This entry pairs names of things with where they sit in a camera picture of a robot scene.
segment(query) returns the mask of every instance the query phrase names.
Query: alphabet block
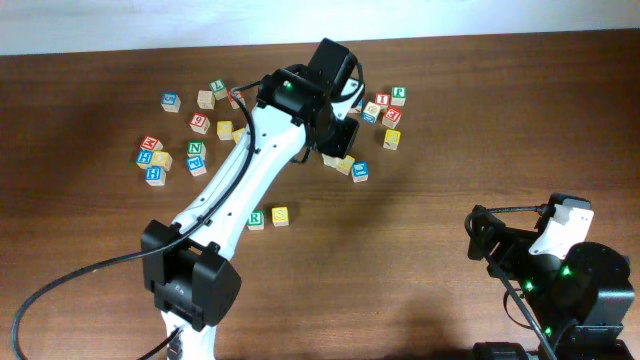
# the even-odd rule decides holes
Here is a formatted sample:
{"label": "alphabet block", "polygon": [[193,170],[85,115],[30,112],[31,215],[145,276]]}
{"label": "alphabet block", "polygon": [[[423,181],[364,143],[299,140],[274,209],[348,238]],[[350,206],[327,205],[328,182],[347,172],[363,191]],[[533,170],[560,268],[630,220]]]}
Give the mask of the alphabet block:
{"label": "alphabet block", "polygon": [[378,121],[378,115],[380,115],[380,106],[369,102],[362,112],[362,120],[375,124]]}
{"label": "alphabet block", "polygon": [[147,169],[145,180],[151,186],[164,186],[167,179],[167,173],[161,168],[150,167]]}
{"label": "alphabet block", "polygon": [[209,87],[213,91],[213,96],[216,97],[216,100],[222,100],[227,96],[227,87],[224,85],[224,81],[213,81],[209,84]]}
{"label": "alphabet block", "polygon": [[286,206],[273,208],[271,210],[271,220],[274,226],[289,225],[289,211]]}
{"label": "alphabet block", "polygon": [[[242,97],[242,94],[240,93],[240,91],[236,91],[233,93],[238,100],[240,100],[240,102],[242,103],[242,105],[247,106],[247,103],[244,102],[244,98]],[[238,106],[238,103],[236,103],[235,100],[233,100],[233,98],[231,97],[231,91],[229,91],[229,102],[231,103],[231,107],[233,109],[240,109],[240,106]]]}
{"label": "alphabet block", "polygon": [[141,169],[148,169],[151,167],[151,157],[153,157],[151,151],[140,150],[136,158],[136,164],[138,164]]}
{"label": "alphabet block", "polygon": [[193,176],[202,175],[207,172],[207,167],[204,165],[204,160],[200,155],[188,158],[187,168]]}
{"label": "alphabet block", "polygon": [[178,112],[180,110],[180,98],[178,94],[165,93],[162,95],[162,108],[168,112]]}
{"label": "alphabet block", "polygon": [[195,113],[193,114],[189,125],[191,125],[191,130],[197,132],[198,134],[205,135],[207,133],[207,130],[209,130],[209,126],[211,125],[211,123],[209,122],[208,117],[202,114]]}
{"label": "alphabet block", "polygon": [[216,98],[213,97],[213,91],[198,91],[198,106],[200,109],[210,109],[216,106]]}
{"label": "alphabet block", "polygon": [[405,100],[407,100],[407,88],[403,88],[403,87],[391,88],[391,105],[404,106]]}
{"label": "alphabet block", "polygon": [[235,141],[236,144],[238,143],[238,141],[240,141],[240,137],[242,137],[242,134],[244,134],[244,128],[238,129],[231,133],[231,136],[233,136],[233,141]]}
{"label": "alphabet block", "polygon": [[204,147],[204,144],[202,142],[190,142],[187,145],[188,157],[200,156],[202,160],[204,160],[206,155],[207,155],[207,148]]}
{"label": "alphabet block", "polygon": [[140,149],[151,152],[160,151],[162,150],[162,143],[156,138],[145,136],[144,140],[142,140],[142,143],[140,144]]}
{"label": "alphabet block", "polygon": [[335,169],[336,165],[338,164],[338,161],[340,161],[341,159],[334,158],[334,157],[331,157],[329,155],[322,154],[322,160],[324,161],[325,165],[331,166],[332,168]]}
{"label": "alphabet block", "polygon": [[402,117],[402,113],[394,108],[389,108],[387,112],[384,114],[382,118],[382,125],[395,129],[398,123],[400,122],[400,118]]}
{"label": "alphabet block", "polygon": [[171,164],[173,163],[173,158],[169,155],[168,152],[163,151],[154,151],[153,156],[151,157],[151,166],[160,167],[164,171],[171,170]]}
{"label": "alphabet block", "polygon": [[396,150],[400,143],[400,135],[400,131],[387,130],[384,135],[384,145],[382,145],[382,147],[385,149]]}
{"label": "alphabet block", "polygon": [[218,137],[220,140],[233,140],[233,123],[231,121],[218,121]]}
{"label": "alphabet block", "polygon": [[358,101],[358,105],[356,105],[356,107],[353,107],[353,108],[349,109],[349,113],[350,114],[353,114],[353,113],[359,114],[361,112],[362,112],[362,99],[360,99],[360,101]]}
{"label": "alphabet block", "polygon": [[387,108],[389,107],[390,102],[391,102],[391,95],[380,94],[380,93],[376,94],[376,100],[374,101],[374,103],[380,106],[380,110],[382,110],[383,112],[387,111]]}
{"label": "alphabet block", "polygon": [[264,214],[262,211],[254,211],[247,221],[249,230],[264,230]]}
{"label": "alphabet block", "polygon": [[349,155],[345,156],[344,159],[338,158],[336,163],[336,170],[345,175],[349,175],[349,173],[351,172],[351,166],[353,166],[354,162],[356,162],[356,159],[352,158]]}
{"label": "alphabet block", "polygon": [[369,179],[369,169],[366,162],[359,162],[353,164],[351,169],[351,177],[353,182],[367,181]]}

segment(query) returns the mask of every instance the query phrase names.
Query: black cable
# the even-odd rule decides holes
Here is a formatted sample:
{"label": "black cable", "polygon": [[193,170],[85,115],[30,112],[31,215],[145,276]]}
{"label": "black cable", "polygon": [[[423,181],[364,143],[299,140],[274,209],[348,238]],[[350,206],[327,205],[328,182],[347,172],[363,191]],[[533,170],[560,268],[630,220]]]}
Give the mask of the black cable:
{"label": "black cable", "polygon": [[171,341],[173,341],[173,339],[175,339],[176,336],[180,335],[181,332],[182,332],[182,328],[176,328],[171,332],[168,338],[164,339],[164,341],[158,344],[158,346],[154,347],[153,350],[139,357],[138,360],[151,359],[153,355],[157,354],[158,352],[160,352],[160,350],[164,349],[164,347],[167,346]]}
{"label": "black cable", "polygon": [[504,273],[504,271],[502,271],[500,266],[498,266],[498,264],[493,259],[493,257],[491,257],[491,254],[489,254],[489,252],[486,249],[484,249],[480,244],[478,244],[478,240],[476,239],[475,234],[471,229],[471,221],[473,219],[481,215],[486,215],[488,213],[498,214],[498,213],[525,212],[525,211],[533,211],[533,212],[540,213],[541,211],[543,211],[543,209],[544,209],[544,206],[526,206],[526,207],[507,207],[507,208],[495,208],[495,209],[486,209],[482,211],[474,211],[469,215],[467,215],[467,217],[465,218],[464,228],[467,231],[467,234],[469,234],[471,241],[476,243],[476,246],[479,249],[482,249],[483,256],[489,263],[489,266],[496,274],[498,274],[498,277],[500,278],[502,285],[504,285],[504,287],[507,289],[507,292],[509,292],[509,295],[511,295],[511,298],[513,299],[513,301],[515,301],[516,305],[518,305],[518,308],[522,312],[522,315],[524,315],[529,325],[531,325],[531,330],[533,330],[533,332],[536,333],[536,336],[540,340],[540,344],[542,345],[542,349],[546,353],[547,358],[549,360],[557,360],[556,355],[553,349],[551,348],[551,345],[549,345],[549,341],[547,341],[546,336],[542,333],[540,326],[538,326],[538,323],[534,319],[533,315],[531,315],[531,312],[529,312],[529,309],[527,309],[527,307],[524,305],[524,303],[522,302],[522,299],[520,299],[520,297],[516,293],[513,286],[511,286],[511,283],[509,282],[509,278]]}
{"label": "black cable", "polygon": [[231,89],[231,97],[236,101],[236,103],[238,103],[238,106],[240,107],[240,109],[242,110],[242,112],[244,113],[244,116],[247,118],[247,124],[249,126],[249,130],[250,130],[250,137],[251,137],[251,141],[249,143],[249,152],[247,153],[247,157],[244,161],[244,164],[242,165],[242,168],[240,169],[240,171],[238,172],[238,175],[235,177],[235,179],[233,180],[233,182],[231,183],[231,185],[229,186],[229,188],[227,188],[227,190],[222,194],[222,196],[220,196],[220,198],[218,199],[218,201],[211,207],[209,208],[209,210],[207,210],[207,212],[205,213],[204,216],[198,217],[198,220],[196,221],[196,223],[189,228],[188,230],[186,230],[184,233],[181,234],[181,236],[172,241],[171,243],[155,248],[155,249],[151,249],[151,250],[147,250],[147,251],[140,251],[137,253],[132,253],[132,254],[128,254],[128,255],[123,255],[123,256],[118,256],[109,260],[104,260],[104,261],[100,261],[98,263],[80,268],[78,270],[72,271],[67,275],[64,275],[56,280],[53,280],[52,282],[48,283],[47,285],[43,286],[41,289],[39,289],[38,291],[36,291],[35,293],[33,293],[31,296],[29,296],[27,298],[27,300],[24,301],[24,303],[22,303],[22,305],[20,306],[20,308],[18,309],[18,311],[16,312],[15,317],[13,318],[13,324],[11,326],[11,344],[13,345],[13,351],[16,355],[16,357],[20,360],[26,360],[27,357],[24,355],[24,353],[22,352],[22,349],[20,348],[20,341],[18,339],[18,330],[20,329],[20,322],[22,321],[22,317],[24,316],[25,312],[27,311],[27,309],[29,309],[29,307],[36,301],[38,300],[38,298],[40,298],[42,295],[46,294],[47,292],[55,289],[56,287],[66,283],[69,280],[73,280],[75,278],[78,278],[82,275],[94,272],[96,270],[105,268],[107,266],[112,266],[112,265],[117,265],[123,262],[127,262],[127,261],[132,261],[132,260],[137,260],[140,259],[142,257],[145,256],[149,256],[149,255],[153,255],[159,252],[164,252],[166,250],[169,250],[177,245],[179,245],[180,243],[182,243],[183,241],[185,241],[186,239],[189,238],[189,236],[191,236],[193,233],[195,233],[202,225],[204,225],[206,222],[209,221],[209,219],[211,219],[211,217],[213,216],[213,214],[220,208],[220,206],[222,206],[222,204],[229,198],[229,196],[231,195],[231,193],[233,192],[233,190],[235,190],[235,188],[238,186],[238,184],[240,183],[240,181],[242,180],[242,177],[244,176],[244,174],[247,172],[247,169],[249,168],[249,164],[251,163],[251,159],[253,158],[253,154],[255,151],[255,145],[256,145],[256,134],[255,134],[255,125],[253,123],[253,118],[251,117],[251,113],[249,113],[249,111],[247,111],[247,108],[244,106],[244,104],[242,102],[239,101],[239,99],[235,96],[234,92],[235,91],[240,91],[240,90],[246,90],[246,89],[250,89],[256,85],[259,85],[260,81],[256,81],[254,83],[251,83],[249,85],[246,86],[242,86],[242,87],[237,87],[237,88],[233,88]]}
{"label": "black cable", "polygon": [[509,300],[509,292],[505,291],[504,292],[504,296],[502,297],[502,306],[504,307],[504,312],[507,313],[507,316],[509,317],[509,319],[511,319],[511,321],[513,321],[514,323],[516,323],[516,325],[525,328],[527,330],[533,330],[533,328],[529,325],[525,325],[521,322],[519,322],[518,320],[514,319],[513,316],[511,316],[511,314],[509,314],[509,309],[507,309],[507,300]]}

